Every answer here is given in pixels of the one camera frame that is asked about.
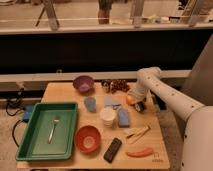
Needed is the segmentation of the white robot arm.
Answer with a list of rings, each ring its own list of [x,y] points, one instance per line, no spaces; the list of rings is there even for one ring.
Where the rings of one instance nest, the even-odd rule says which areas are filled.
[[[213,106],[162,82],[159,67],[140,69],[136,78],[128,91],[135,102],[143,100],[151,90],[186,122],[181,171],[213,171]]]

